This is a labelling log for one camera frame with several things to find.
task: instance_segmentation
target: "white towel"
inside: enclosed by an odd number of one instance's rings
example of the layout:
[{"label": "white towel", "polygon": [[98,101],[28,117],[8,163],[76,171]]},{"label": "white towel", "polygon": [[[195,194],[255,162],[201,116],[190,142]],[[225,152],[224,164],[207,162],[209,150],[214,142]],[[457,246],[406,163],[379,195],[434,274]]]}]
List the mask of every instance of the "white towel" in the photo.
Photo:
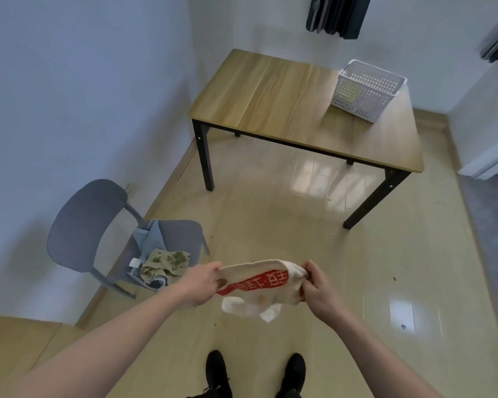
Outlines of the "white towel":
[{"label": "white towel", "polygon": [[304,268],[281,260],[224,267],[218,275],[227,280],[217,292],[225,296],[223,311],[240,317],[260,316],[267,323],[280,314],[282,304],[301,301],[300,286],[308,276]]}]

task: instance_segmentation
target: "chair backrest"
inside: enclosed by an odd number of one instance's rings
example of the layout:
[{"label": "chair backrest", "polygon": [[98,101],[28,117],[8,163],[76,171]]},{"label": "chair backrest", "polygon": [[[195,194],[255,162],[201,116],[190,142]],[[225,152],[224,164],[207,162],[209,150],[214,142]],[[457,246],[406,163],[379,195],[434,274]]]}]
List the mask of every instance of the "chair backrest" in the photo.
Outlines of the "chair backrest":
[{"label": "chair backrest", "polygon": [[101,237],[126,202],[125,190],[106,179],[91,181],[75,193],[50,229],[46,249],[52,260],[78,272],[90,271]]}]

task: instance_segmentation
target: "hand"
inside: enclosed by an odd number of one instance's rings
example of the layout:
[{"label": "hand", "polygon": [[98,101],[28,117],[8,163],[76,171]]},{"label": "hand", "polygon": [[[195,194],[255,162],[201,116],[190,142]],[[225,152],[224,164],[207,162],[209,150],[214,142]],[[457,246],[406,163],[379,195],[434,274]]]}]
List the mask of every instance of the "hand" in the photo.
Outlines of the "hand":
[{"label": "hand", "polygon": [[312,313],[330,326],[336,318],[343,303],[338,293],[330,284],[326,274],[312,260],[301,265],[309,274],[310,281],[303,282],[304,299]]},{"label": "hand", "polygon": [[221,267],[220,261],[214,261],[189,268],[175,284],[183,292],[185,303],[202,305],[214,296],[219,288],[225,286],[227,281],[218,278],[218,270]]}]

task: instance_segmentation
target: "black metal table leg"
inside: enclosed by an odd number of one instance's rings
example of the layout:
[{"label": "black metal table leg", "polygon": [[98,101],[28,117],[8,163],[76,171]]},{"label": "black metal table leg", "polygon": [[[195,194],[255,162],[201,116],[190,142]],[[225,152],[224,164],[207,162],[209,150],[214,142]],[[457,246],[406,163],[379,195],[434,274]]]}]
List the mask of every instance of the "black metal table leg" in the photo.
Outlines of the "black metal table leg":
[{"label": "black metal table leg", "polygon": [[369,213],[387,194],[391,193],[410,172],[399,169],[385,169],[385,180],[369,197],[343,222],[345,229],[352,229],[367,213]]},{"label": "black metal table leg", "polygon": [[214,189],[214,179],[212,178],[212,168],[210,167],[209,143],[206,140],[206,134],[210,127],[201,124],[198,120],[192,120],[192,124],[194,126],[195,141],[198,144],[205,187],[208,191],[212,191]]}]

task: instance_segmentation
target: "wooden table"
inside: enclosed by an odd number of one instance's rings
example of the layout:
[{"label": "wooden table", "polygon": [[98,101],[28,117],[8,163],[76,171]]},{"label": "wooden table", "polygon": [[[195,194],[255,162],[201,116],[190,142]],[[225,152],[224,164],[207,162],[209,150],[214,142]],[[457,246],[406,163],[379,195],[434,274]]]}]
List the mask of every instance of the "wooden table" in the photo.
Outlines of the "wooden table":
[{"label": "wooden table", "polygon": [[330,105],[338,71],[234,49],[190,108],[206,189],[210,127],[385,169],[344,222],[351,229],[411,172],[424,170],[407,86],[375,124]]}]

